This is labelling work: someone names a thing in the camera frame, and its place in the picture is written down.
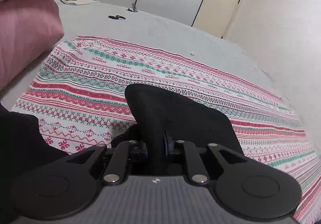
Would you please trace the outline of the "black pants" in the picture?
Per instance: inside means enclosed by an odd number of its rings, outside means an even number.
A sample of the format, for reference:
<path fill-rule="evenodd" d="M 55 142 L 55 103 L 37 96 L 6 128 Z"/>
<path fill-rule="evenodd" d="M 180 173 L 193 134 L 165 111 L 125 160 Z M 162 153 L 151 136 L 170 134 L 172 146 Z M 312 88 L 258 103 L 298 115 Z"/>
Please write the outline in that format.
<path fill-rule="evenodd" d="M 161 176 L 165 155 L 163 133 L 173 140 L 192 142 L 197 148 L 216 143 L 242 154 L 229 118 L 218 110 L 181 94 L 145 84 L 128 85 L 125 99 L 136 121 L 111 141 L 113 148 L 124 141 L 146 143 L 147 161 L 138 170 Z"/>

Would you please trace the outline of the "folded black clothing stack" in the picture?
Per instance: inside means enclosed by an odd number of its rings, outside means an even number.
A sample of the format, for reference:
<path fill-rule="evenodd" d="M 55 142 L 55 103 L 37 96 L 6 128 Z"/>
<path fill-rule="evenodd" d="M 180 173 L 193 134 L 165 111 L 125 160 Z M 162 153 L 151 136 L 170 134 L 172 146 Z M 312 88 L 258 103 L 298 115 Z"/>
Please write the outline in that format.
<path fill-rule="evenodd" d="M 12 181 L 67 155 L 45 142 L 37 117 L 1 106 L 1 223 L 11 223 L 18 217 L 10 200 Z"/>

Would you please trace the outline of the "patterned red green blanket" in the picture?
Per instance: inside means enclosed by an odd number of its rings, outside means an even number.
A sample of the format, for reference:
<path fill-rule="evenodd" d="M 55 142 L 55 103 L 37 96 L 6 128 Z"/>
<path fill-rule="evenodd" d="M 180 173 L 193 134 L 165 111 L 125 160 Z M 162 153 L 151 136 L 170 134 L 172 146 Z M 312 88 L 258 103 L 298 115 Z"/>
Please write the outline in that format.
<path fill-rule="evenodd" d="M 205 223 L 178 184 L 157 191 L 133 175 L 178 176 L 244 219 L 314 223 L 320 162 L 295 112 L 239 77 L 178 54 L 103 37 L 57 45 L 13 111 L 37 117 L 44 141 L 78 160 L 81 206 L 125 188 L 122 220 L 163 206 L 165 222 Z"/>

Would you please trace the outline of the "black glasses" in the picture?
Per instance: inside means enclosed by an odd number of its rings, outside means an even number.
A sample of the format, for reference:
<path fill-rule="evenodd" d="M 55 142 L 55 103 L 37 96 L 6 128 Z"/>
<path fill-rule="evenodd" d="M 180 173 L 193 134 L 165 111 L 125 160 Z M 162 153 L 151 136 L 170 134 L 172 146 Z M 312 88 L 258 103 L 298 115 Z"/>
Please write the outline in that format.
<path fill-rule="evenodd" d="M 125 20 L 126 19 L 124 16 L 120 16 L 120 15 L 115 15 L 115 16 L 109 15 L 108 18 L 114 19 L 114 20 L 118 20 L 118 19 Z"/>

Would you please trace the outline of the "grey bed sheet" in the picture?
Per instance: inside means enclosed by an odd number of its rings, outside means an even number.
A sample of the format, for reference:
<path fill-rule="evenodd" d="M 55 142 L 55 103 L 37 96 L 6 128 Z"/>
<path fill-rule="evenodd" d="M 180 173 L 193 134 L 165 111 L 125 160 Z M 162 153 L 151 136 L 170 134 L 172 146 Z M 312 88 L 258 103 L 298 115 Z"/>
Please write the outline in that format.
<path fill-rule="evenodd" d="M 7 109 L 39 117 L 50 145 L 74 153 L 110 143 L 134 123 L 125 87 L 145 83 L 224 113 L 244 153 L 260 162 L 318 158 L 291 106 L 236 44 L 119 6 L 57 6 L 65 31 L 58 47 L 1 91 Z"/>

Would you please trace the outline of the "small phone stand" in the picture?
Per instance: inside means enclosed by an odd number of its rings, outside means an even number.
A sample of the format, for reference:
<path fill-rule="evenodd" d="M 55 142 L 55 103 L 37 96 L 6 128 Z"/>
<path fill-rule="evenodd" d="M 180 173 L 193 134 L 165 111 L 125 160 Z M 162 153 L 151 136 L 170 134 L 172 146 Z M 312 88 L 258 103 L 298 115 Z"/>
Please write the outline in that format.
<path fill-rule="evenodd" d="M 127 11 L 129 11 L 129 12 L 138 12 L 135 3 L 133 3 L 132 7 L 128 8 Z"/>

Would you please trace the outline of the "beige cloth on bed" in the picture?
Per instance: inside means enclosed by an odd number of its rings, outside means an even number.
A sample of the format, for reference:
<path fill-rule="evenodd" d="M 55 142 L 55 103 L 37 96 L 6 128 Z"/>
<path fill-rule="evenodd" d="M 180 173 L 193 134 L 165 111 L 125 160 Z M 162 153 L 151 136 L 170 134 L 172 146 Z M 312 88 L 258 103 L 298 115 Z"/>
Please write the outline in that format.
<path fill-rule="evenodd" d="M 60 1 L 66 5 L 73 5 L 73 6 L 99 3 L 98 0 L 60 0 Z"/>

